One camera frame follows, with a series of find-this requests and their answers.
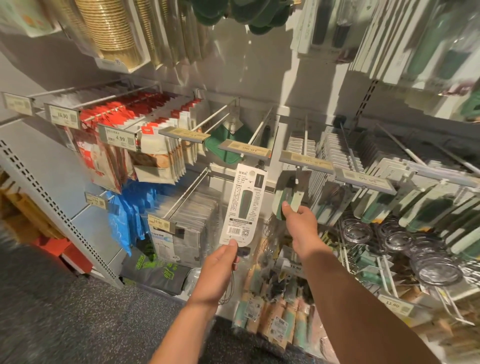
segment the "gray cloth package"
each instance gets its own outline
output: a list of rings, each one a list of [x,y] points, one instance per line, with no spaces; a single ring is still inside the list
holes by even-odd
[[[132,256],[126,256],[120,276],[140,285],[161,290],[173,296],[182,292],[182,287],[190,268],[158,259],[150,260],[137,248],[132,248]]]

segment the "speckled gray floor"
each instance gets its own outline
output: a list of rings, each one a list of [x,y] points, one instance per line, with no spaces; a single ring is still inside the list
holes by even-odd
[[[30,246],[0,244],[0,363],[147,363],[181,309],[136,287],[76,277]],[[313,363],[218,318],[202,364]]]

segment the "person's left hand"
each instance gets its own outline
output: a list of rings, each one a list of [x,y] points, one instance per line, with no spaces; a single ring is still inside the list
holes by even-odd
[[[231,239],[210,254],[202,266],[195,289],[188,300],[190,304],[199,304],[214,315],[218,301],[227,290],[233,270],[237,270],[237,241]]]

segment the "person's right hand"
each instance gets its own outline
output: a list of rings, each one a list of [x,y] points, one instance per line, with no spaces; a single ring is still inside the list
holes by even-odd
[[[300,206],[292,210],[288,202],[282,203],[282,212],[287,219],[287,229],[293,238],[293,250],[300,259],[305,259],[315,251],[332,252],[318,236],[317,219],[308,207]]]

